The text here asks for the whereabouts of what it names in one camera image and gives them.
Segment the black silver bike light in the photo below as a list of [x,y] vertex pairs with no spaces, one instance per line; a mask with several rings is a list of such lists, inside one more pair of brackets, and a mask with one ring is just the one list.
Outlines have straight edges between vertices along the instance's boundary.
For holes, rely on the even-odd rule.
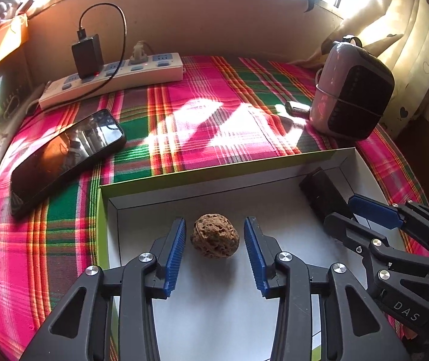
[[321,167],[310,172],[299,187],[321,223],[332,213],[341,214],[349,219],[355,218],[343,196]]

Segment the small usb plug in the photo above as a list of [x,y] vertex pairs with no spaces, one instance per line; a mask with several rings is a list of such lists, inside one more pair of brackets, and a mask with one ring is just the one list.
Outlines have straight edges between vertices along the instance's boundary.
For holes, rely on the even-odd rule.
[[308,119],[310,116],[311,107],[304,103],[296,101],[286,101],[284,108],[290,116]]

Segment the brown walnut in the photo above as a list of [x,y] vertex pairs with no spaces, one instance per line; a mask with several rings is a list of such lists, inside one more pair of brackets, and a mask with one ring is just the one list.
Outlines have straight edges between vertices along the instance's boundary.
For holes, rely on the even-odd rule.
[[191,244],[206,258],[230,258],[239,248],[240,236],[225,216],[204,214],[195,221]]

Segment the white power strip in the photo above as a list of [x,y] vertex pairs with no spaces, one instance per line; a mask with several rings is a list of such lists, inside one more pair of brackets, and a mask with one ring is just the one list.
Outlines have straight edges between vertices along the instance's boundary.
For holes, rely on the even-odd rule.
[[105,64],[100,73],[80,79],[77,73],[49,83],[38,100],[42,110],[77,98],[106,94],[140,86],[181,81],[184,73],[179,53],[148,55],[148,61],[130,63],[124,60],[115,73],[118,63]]

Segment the green white cardboard tray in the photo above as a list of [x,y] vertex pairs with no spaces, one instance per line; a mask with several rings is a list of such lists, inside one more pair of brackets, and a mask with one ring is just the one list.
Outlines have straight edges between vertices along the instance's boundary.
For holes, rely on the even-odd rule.
[[363,249],[330,238],[303,194],[314,170],[343,199],[385,199],[353,148],[100,187],[102,268],[149,253],[171,227],[185,231],[175,288],[153,303],[163,360],[408,359],[366,292]]

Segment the black smartphone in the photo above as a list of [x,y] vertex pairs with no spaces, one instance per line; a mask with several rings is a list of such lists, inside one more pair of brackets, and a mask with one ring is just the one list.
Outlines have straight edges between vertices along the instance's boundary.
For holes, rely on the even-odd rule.
[[18,219],[29,214],[71,179],[117,153],[125,144],[125,132],[105,108],[66,128],[12,171],[11,215]]

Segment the pink plaid bed sheet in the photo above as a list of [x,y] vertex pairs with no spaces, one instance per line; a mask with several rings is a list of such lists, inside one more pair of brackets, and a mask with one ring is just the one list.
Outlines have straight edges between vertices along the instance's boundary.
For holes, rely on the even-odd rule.
[[[106,94],[29,117],[0,163],[0,352],[19,359],[36,330],[96,262],[102,184],[212,165],[343,147],[282,116],[315,94],[314,75],[286,63],[193,56],[180,82]],[[100,108],[120,120],[125,148],[21,221],[9,212],[14,168],[40,144]]]

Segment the cream heart pattern curtain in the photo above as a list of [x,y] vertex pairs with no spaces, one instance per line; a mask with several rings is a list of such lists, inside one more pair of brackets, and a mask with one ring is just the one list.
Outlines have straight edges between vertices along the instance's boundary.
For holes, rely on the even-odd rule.
[[381,125],[397,138],[410,122],[429,119],[429,0],[350,0],[347,17],[305,60],[296,65],[318,69],[334,41],[346,35],[391,70],[395,89]]

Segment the pink black mini heater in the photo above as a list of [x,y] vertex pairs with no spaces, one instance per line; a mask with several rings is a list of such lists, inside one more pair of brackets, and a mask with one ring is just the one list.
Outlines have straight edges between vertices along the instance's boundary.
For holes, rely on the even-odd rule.
[[391,70],[348,35],[335,41],[321,72],[308,121],[320,133],[360,141],[382,118],[395,88]]

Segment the white plug adapter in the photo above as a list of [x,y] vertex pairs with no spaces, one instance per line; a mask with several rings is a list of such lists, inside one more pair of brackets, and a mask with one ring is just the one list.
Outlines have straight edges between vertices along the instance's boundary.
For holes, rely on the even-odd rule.
[[140,64],[145,63],[148,61],[148,54],[144,50],[145,42],[139,41],[134,46],[134,49],[132,51],[132,54],[129,58],[129,64]]

